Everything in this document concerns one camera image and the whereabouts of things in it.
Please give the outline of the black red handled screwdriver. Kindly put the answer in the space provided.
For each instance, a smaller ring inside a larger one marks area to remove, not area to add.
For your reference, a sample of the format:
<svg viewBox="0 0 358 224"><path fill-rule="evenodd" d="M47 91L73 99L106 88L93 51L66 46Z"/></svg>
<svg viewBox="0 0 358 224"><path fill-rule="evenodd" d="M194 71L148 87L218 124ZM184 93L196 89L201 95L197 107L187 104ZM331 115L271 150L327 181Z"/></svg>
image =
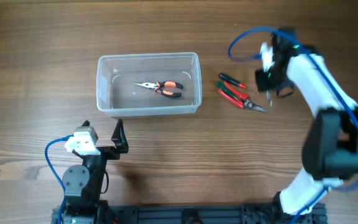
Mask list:
<svg viewBox="0 0 358 224"><path fill-rule="evenodd" d="M228 74L220 73L219 78L229 84L232 84L234 86L237 86L237 87L245 89L245 90L248 90L248 91L258 95L258 93L256 91L251 90L250 88L246 87L243 83L241 83L240 81L236 80L235 78L229 76Z"/></svg>

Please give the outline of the orange black needle-nose pliers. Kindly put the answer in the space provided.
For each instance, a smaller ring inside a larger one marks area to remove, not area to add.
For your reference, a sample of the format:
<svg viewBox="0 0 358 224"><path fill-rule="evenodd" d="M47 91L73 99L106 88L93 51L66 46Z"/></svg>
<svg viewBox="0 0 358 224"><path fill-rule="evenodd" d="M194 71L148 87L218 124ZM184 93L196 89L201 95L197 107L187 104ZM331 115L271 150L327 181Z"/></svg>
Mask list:
<svg viewBox="0 0 358 224"><path fill-rule="evenodd" d="M159 95L163 95L169 98L179 98L181 97L180 92L172 92L165 89L167 88L178 88L183 89L183 85L173 81L164 81L164 82L143 82L143 83L135 83L135 85L141 86L143 88L151 89Z"/></svg>

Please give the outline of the clear plastic container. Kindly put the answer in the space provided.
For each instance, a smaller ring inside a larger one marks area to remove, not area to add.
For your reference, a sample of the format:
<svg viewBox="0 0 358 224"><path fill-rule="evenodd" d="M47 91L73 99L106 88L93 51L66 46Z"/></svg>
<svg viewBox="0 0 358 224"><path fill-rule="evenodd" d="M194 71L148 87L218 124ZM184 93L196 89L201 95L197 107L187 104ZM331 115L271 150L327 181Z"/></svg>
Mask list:
<svg viewBox="0 0 358 224"><path fill-rule="evenodd" d="M96 101L115 118L195 113L202 102L199 57L194 52L102 56Z"/></svg>

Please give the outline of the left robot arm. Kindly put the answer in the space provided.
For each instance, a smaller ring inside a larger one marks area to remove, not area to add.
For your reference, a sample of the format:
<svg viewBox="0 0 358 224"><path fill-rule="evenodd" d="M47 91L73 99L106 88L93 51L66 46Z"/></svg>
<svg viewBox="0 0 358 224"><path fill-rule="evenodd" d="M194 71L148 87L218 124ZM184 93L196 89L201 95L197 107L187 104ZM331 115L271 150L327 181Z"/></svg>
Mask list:
<svg viewBox="0 0 358 224"><path fill-rule="evenodd" d="M98 135L86 120L69 136L51 141L45 147L45 158L51 171L63 189L59 208L52 210L51 223L119 223L108 202L100 196L108 190L108 160L119 160L128 153L129 146L121 119L117 121L111 136L113 146L97 146ZM64 142L68 152L82 159L80 165L69 167L59 177L48 157L52 144Z"/></svg>

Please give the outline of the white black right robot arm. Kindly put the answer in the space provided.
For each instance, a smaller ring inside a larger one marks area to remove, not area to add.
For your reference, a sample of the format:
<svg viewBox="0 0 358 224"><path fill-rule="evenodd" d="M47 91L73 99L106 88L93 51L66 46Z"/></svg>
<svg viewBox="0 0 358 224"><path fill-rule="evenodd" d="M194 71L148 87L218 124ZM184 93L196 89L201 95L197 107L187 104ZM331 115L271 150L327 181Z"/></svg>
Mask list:
<svg viewBox="0 0 358 224"><path fill-rule="evenodd" d="M329 191L358 189L358 104L330 74L323 56L300 44L294 29L257 31L271 34L258 55L258 90L297 88L314 117L301 152L303 167L278 195L282 214L306 215Z"/></svg>

